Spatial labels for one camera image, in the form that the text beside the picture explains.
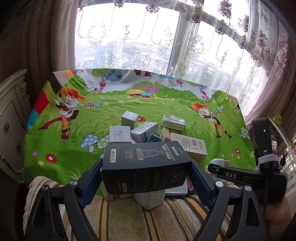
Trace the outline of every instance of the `cartoon boy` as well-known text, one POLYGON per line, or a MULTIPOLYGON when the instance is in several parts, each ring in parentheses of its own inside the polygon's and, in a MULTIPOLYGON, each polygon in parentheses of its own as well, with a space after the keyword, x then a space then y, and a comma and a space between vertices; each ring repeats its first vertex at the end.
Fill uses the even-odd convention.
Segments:
POLYGON ((78 113, 79 110, 76 107, 80 101, 86 100, 85 96, 82 96, 78 90, 76 90, 74 87, 67 86, 63 87, 60 90, 60 96, 57 98, 56 101, 56 107, 59 108, 58 113, 59 117, 55 118, 53 120, 48 121, 44 126, 40 127, 38 130, 47 130, 48 127, 57 121, 62 122, 62 136, 61 140, 62 141, 67 141, 69 140, 68 137, 68 131, 70 130, 69 126, 71 124, 71 121, 74 120, 78 113), (62 105, 62 98, 61 96, 66 96, 66 105, 62 105))
POLYGON ((204 119, 208 119, 208 121, 210 122, 213 122, 214 126, 215 126, 215 129, 216 129, 216 133, 217 133, 217 136, 216 138, 220 139, 221 136, 218 132, 218 128, 221 129, 230 139, 232 139, 232 136, 229 135, 229 133, 223 128, 223 126, 221 125, 220 121, 215 117, 213 116, 209 110, 208 110, 208 106, 206 106, 205 104, 200 104, 198 102, 193 102, 191 103, 191 106, 192 107, 189 107, 191 109, 193 109, 194 111, 196 111, 201 118, 204 118, 204 119))

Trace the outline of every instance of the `screw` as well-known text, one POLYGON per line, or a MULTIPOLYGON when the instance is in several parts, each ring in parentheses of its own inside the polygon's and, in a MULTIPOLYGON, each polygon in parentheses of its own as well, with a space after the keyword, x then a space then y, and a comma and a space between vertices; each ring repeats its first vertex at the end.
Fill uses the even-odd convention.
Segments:
POLYGON ((41 191, 45 191, 45 190, 47 190, 48 189, 48 185, 43 185, 42 187, 41 187, 41 191))
POLYGON ((76 180, 72 180, 69 182, 69 185, 70 186, 75 186, 77 184, 77 181, 76 180))
POLYGON ((223 182, 217 181, 216 186, 221 188, 224 186, 224 184, 223 184, 223 182))
POLYGON ((247 191, 252 191, 252 188, 250 186, 245 186, 244 187, 247 191))

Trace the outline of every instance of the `orange hair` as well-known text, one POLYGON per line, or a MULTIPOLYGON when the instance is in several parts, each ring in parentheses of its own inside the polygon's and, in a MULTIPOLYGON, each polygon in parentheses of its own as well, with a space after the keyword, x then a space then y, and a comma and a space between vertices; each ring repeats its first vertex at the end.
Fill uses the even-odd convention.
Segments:
POLYGON ((83 101, 83 100, 87 99, 85 96, 82 96, 80 94, 79 90, 76 90, 72 86, 66 86, 66 87, 61 88, 60 93, 61 93, 61 95, 64 95, 64 96, 66 96, 66 95, 71 96, 74 99, 79 100, 79 101, 83 101))
POLYGON ((194 111, 199 111, 200 109, 204 109, 204 108, 208 109, 208 106, 206 106, 205 104, 198 103, 198 102, 191 103, 191 106, 194 111))

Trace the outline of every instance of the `yellow flower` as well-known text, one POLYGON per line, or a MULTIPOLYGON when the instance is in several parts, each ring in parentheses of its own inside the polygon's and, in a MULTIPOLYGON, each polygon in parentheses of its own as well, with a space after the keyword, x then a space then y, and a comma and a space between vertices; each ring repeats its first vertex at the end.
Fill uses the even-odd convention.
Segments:
POLYGON ((38 161, 38 165, 39 166, 43 166, 44 165, 44 162, 43 161, 38 161))

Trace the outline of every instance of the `small white box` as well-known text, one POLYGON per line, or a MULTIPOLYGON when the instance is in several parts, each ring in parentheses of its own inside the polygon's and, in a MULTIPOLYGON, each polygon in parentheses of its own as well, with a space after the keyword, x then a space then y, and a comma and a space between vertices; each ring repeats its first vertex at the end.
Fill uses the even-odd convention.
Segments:
POLYGON ((176 188, 170 188, 165 190, 166 197, 183 197, 188 193, 187 180, 185 180, 182 186, 176 188))
POLYGON ((207 157, 207 148, 205 146, 204 140, 179 135, 176 133, 171 133, 170 138, 172 141, 178 141, 188 156, 196 160, 198 164, 207 157))
POLYGON ((129 126, 110 126, 109 145, 131 143, 131 128, 129 126))
POLYGON ((163 128, 161 141, 170 141, 170 131, 168 130, 168 128, 163 128))
POLYGON ((104 199, 106 201, 114 201, 114 200, 129 198, 129 197, 132 197, 133 196, 133 194, 117 194, 117 195, 109 194, 107 192, 104 184, 101 185, 101 191, 102 191, 103 196, 104 196, 104 199))
POLYGON ((126 111, 121 116, 121 125, 129 126, 131 130, 135 129, 138 126, 139 115, 130 111, 126 111))
POLYGON ((173 115, 163 116, 163 127, 183 131, 185 129, 185 126, 186 123, 184 119, 177 118, 173 115))
POLYGON ((145 210, 150 210, 163 204, 165 200, 165 190, 135 193, 134 197, 145 210))
POLYGON ((159 136, 157 122, 146 121, 131 131, 131 136, 136 143, 146 143, 151 134, 159 136))

